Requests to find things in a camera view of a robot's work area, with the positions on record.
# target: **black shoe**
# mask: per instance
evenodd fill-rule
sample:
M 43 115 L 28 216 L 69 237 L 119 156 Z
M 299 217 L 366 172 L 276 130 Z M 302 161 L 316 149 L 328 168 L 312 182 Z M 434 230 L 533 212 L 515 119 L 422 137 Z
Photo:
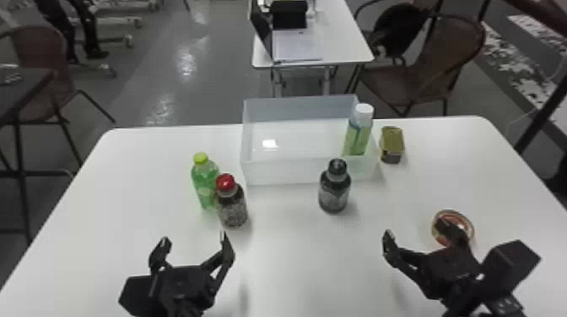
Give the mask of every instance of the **black shoe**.
M 108 51 L 102 51 L 100 48 L 84 50 L 87 53 L 87 59 L 105 59 L 110 54 Z

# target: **red lid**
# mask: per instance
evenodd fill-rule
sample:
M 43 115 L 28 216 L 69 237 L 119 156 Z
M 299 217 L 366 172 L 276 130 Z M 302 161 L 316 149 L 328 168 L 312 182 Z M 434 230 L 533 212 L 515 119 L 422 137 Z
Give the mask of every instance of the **red lid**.
M 219 191 L 230 191 L 235 188 L 235 178 L 230 174 L 221 174 L 217 177 L 217 189 Z

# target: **laptop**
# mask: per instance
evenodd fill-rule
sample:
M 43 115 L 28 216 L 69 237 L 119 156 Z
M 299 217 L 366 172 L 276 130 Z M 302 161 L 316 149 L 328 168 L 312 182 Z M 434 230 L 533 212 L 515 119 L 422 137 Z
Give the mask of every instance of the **laptop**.
M 274 63 L 322 59 L 312 19 L 308 20 L 307 29 L 272 30 L 270 19 L 262 13 L 257 0 L 251 0 L 250 21 Z

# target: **black box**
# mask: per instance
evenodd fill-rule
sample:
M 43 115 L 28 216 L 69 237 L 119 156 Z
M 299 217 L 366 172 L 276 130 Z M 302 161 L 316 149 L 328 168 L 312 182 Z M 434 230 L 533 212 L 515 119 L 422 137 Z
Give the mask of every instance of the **black box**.
M 307 2 L 305 0 L 278 0 L 270 5 L 274 30 L 306 29 Z

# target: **white bottle cap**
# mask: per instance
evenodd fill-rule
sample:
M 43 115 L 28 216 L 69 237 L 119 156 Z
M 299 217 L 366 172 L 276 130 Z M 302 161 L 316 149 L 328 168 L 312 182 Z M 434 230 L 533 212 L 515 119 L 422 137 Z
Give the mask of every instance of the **white bottle cap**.
M 368 104 L 358 104 L 353 109 L 353 118 L 361 126 L 371 126 L 374 117 L 374 107 Z

